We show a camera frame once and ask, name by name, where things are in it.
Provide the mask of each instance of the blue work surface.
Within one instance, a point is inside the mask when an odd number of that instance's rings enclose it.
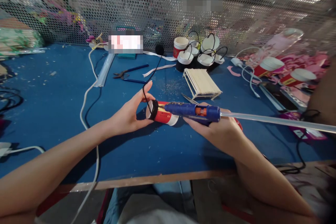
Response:
[[[53,44],[44,54],[25,55],[5,61],[13,70],[13,78],[3,86],[21,90],[24,103],[8,112],[12,121],[1,142],[18,142],[18,148],[38,145],[48,150],[84,130],[79,119],[85,91],[95,81],[88,59],[88,47]],[[97,73],[104,63],[105,51],[96,50],[92,60]],[[138,55],[136,60],[114,59],[103,88],[94,87],[88,94],[84,114],[94,125],[111,117],[142,88],[142,84],[113,79],[115,72],[149,64],[130,72],[131,79],[147,80],[142,74],[155,68],[159,58]],[[172,64],[161,60],[160,65]],[[276,116],[277,111],[258,87],[261,99],[254,96],[248,82],[232,76],[226,69],[230,60],[211,73],[223,91],[211,105],[232,112]],[[150,93],[167,102],[186,102],[181,92],[190,96],[182,73],[175,68],[159,70],[153,77]],[[139,106],[138,117],[145,117],[146,104]],[[299,162],[295,151],[296,138],[287,126],[240,120],[244,133],[272,163]],[[336,144],[332,140],[316,141],[311,146],[301,144],[306,161],[336,159]],[[108,139],[99,146],[101,157],[98,181],[159,174],[174,174],[204,170],[232,169],[234,161],[193,131],[181,118],[173,127],[153,123],[137,132]],[[0,164],[0,177],[39,155],[30,150],[11,155]],[[91,182],[95,173],[96,152],[87,155],[64,179],[63,183]]]

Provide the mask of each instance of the plastic bottle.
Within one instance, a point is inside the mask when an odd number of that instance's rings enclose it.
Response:
[[[252,55],[246,65],[253,68],[258,66],[267,57],[276,57],[283,51],[290,48],[303,36],[303,31],[295,28],[284,29],[281,33],[276,34],[262,48]]]

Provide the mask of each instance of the hand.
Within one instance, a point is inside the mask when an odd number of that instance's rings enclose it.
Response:
[[[189,118],[183,118],[196,132],[204,136],[209,142],[230,156],[239,151],[241,141],[248,141],[239,125],[233,117],[221,118],[219,122],[213,122],[209,127],[204,126]]]
[[[155,98],[148,93],[152,85],[153,82],[150,81],[144,87],[148,101],[155,100]],[[149,119],[137,120],[136,114],[140,102],[146,102],[142,89],[137,92],[131,100],[126,102],[117,113],[105,121],[105,126],[108,128],[105,136],[106,139],[115,135],[122,135],[136,131],[154,122]]]

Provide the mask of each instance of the blue-handled pliers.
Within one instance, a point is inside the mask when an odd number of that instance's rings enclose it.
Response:
[[[121,78],[123,81],[130,81],[130,82],[136,82],[136,83],[141,83],[141,84],[146,84],[145,81],[142,81],[142,80],[132,80],[132,79],[125,79],[124,75],[126,75],[126,77],[129,76],[128,73],[126,72],[131,72],[131,71],[134,71],[134,70],[137,70],[137,69],[140,69],[140,68],[145,68],[145,67],[149,67],[148,64],[146,65],[142,65],[142,66],[137,66],[137,67],[134,67],[134,68],[130,68],[130,69],[127,69],[125,71],[122,71],[121,73],[115,73],[114,75],[117,75],[116,77],[113,77],[113,79],[118,79],[118,78]]]

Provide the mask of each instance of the blue hot glue gun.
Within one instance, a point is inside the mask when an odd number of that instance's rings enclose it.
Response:
[[[212,122],[219,122],[221,119],[221,110],[216,106],[171,102],[160,107],[174,115],[190,118],[206,126]]]

